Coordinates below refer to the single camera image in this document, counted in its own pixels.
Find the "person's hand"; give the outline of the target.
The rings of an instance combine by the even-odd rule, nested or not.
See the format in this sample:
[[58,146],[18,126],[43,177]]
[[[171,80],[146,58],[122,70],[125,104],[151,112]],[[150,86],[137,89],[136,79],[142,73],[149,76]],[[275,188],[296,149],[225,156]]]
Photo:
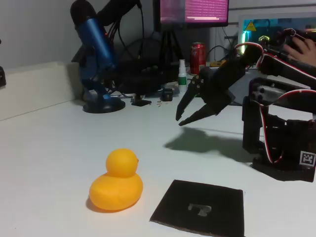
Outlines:
[[292,41],[298,47],[299,51],[285,44],[283,48],[288,53],[288,57],[315,67],[316,43],[311,39],[305,39],[302,41],[296,37],[294,37]]

